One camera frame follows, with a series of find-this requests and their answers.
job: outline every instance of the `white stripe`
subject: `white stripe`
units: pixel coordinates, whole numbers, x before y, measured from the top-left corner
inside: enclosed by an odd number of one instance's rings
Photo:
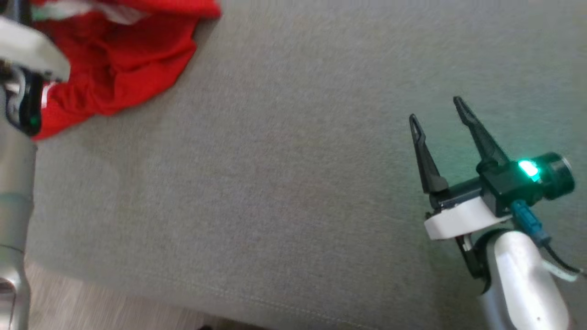
[[[570,274],[570,273],[558,268],[557,266],[551,264],[550,262],[548,262],[546,260],[542,260],[542,265],[552,275],[554,275],[564,281],[575,282],[577,280],[577,278],[579,278],[579,274]]]
[[[51,89],[51,87],[57,85],[56,82],[52,82],[50,84],[48,84],[47,86],[43,87],[43,93],[41,94],[41,109],[47,107],[47,97],[49,95],[49,89]]]
[[[47,1],[42,6],[33,6],[35,20],[63,20],[84,15],[91,11],[103,12],[109,21],[118,24],[132,25],[148,16],[147,13],[122,6],[103,4],[94,0],[58,0]]]

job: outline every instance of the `blue cable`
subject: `blue cable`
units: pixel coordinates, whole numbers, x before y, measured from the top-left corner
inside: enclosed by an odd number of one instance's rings
[[[530,236],[538,248],[550,243],[550,235],[542,229],[542,223],[534,215],[532,210],[530,210],[530,206],[528,206],[524,200],[513,202],[510,209],[514,215],[515,223],[526,235]]]

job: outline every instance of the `gray fabric surface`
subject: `gray fabric surface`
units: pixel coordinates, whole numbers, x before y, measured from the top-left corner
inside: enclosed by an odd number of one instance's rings
[[[472,177],[462,95],[511,157],[567,155],[576,192],[537,213],[587,265],[584,1],[223,7],[173,89],[40,143],[35,261],[269,328],[482,328],[480,283],[424,230],[407,123]],[[587,285],[561,285],[586,327]]]

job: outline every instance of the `seam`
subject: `seam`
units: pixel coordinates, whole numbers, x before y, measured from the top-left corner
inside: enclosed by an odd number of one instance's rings
[[[58,260],[61,260],[62,262],[66,262],[65,259],[61,259],[60,257],[56,257],[55,255],[51,256],[51,258],[56,258]],[[359,324],[359,323],[355,323],[355,322],[351,322],[351,321],[347,321],[341,318],[337,318],[334,316],[329,316],[326,314],[322,314],[319,312],[315,312],[315,311],[310,311],[307,309],[303,309],[303,308],[298,308],[298,307],[293,307],[293,306],[289,306],[289,305],[285,305],[282,303],[278,303],[278,302],[272,302],[272,301],[268,301],[265,300],[263,298],[260,297],[255,297],[255,296],[243,296],[240,294],[237,294],[236,292],[232,292],[226,289],[221,289],[221,288],[215,288],[209,285],[205,285],[202,283],[197,283],[197,282],[188,282],[188,281],[183,281],[183,280],[178,280],[176,278],[173,277],[168,277],[168,276],[163,276],[160,274],[156,274],[155,272],[152,271],[148,271],[148,270],[141,270],[141,271],[136,271],[134,269],[131,269],[127,266],[118,266],[116,267],[119,271],[123,271],[127,274],[133,274],[134,276],[139,276],[139,277],[145,277],[145,278],[153,278],[155,280],[163,280],[165,282],[171,283],[171,284],[179,284],[181,285],[186,285],[192,289],[196,289],[196,291],[202,291],[202,289],[205,289],[209,292],[211,292],[212,294],[221,297],[221,298],[228,298],[231,300],[236,300],[236,301],[242,301],[245,303],[252,303],[254,305],[258,305],[261,307],[265,307],[265,308],[270,308],[270,309],[274,309],[276,311],[279,312],[286,312],[289,314],[294,314],[294,315],[304,315],[304,316],[309,316],[313,319],[318,319],[321,321],[330,321],[330,323],[332,322],[337,322],[337,323],[344,323],[346,325],[350,325],[353,326],[357,329],[365,329],[365,330],[377,330],[377,328],[373,328],[371,326],[367,326],[367,325],[363,325],[363,324]],[[78,270],[80,271],[79,268],[76,267],[72,267],[72,269],[74,270]]]

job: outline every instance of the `red cloth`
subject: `red cloth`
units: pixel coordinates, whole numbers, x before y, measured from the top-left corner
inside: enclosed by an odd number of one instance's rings
[[[44,0],[34,1],[38,4]],[[119,25],[91,12],[36,28],[68,57],[67,83],[49,89],[41,110],[45,139],[93,115],[114,115],[171,87],[193,56],[199,18],[218,18],[214,0],[116,0],[154,13],[134,25]]]

